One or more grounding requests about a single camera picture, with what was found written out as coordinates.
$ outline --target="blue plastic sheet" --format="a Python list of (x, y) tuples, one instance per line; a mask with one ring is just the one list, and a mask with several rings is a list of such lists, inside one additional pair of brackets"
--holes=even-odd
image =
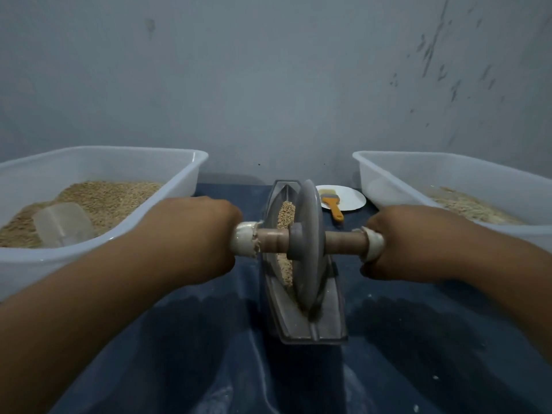
[[(270, 186), (198, 186), (259, 220)], [(362, 225), (371, 205), (345, 215)], [(328, 229), (336, 229), (325, 212)], [(265, 333), (259, 267), (158, 302), (111, 341), (53, 414), (551, 413), (552, 369), (476, 290), (383, 282), (335, 256), (349, 343), (285, 346)]]

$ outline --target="grinding wheel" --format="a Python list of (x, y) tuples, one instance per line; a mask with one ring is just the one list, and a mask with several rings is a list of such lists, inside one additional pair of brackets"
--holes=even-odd
[(295, 204), (287, 251), (287, 258), (293, 260), (293, 286), (297, 301), (307, 312), (318, 307), (323, 298), (327, 264), (324, 258), (325, 241), (320, 195), (315, 184), (307, 180), (302, 184)]

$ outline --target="gray wall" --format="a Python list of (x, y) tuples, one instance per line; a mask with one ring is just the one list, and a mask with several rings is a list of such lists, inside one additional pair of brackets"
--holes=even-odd
[(552, 177), (552, 0), (0, 0), (0, 160), (208, 151), (203, 180), (354, 184), (357, 150)]

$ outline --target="grain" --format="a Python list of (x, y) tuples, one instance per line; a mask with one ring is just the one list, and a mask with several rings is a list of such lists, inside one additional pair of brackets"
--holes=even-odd
[(79, 204), (88, 214), (95, 235), (102, 235), (120, 224), (161, 186), (161, 183), (147, 181), (85, 181), (73, 184), (52, 201), (33, 203), (21, 209), (0, 229), (0, 247), (41, 247), (42, 242), (35, 230), (32, 216), (40, 209), (64, 202)]
[[(292, 224), (294, 216), (295, 205), (289, 201), (285, 201), (278, 213), (277, 228), (287, 229)], [(281, 278), (284, 282), (284, 286), (291, 288), (293, 286), (293, 266), (291, 260), (288, 260), (285, 254), (278, 254), (276, 259), (280, 266)]]
[(432, 195), (430, 196), (431, 199), (455, 214), (479, 222), (493, 223), (496, 225), (525, 225), (525, 223), (518, 218), (508, 215), (473, 196), (448, 187), (441, 187), (441, 189), (446, 192), (447, 197), (444, 198), (438, 195)]

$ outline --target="plastic scoop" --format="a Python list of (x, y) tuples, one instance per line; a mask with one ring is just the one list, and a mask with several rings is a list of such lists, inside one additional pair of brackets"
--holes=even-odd
[(94, 229), (86, 212), (76, 203), (59, 203), (32, 216), (45, 248), (67, 247), (94, 238)]

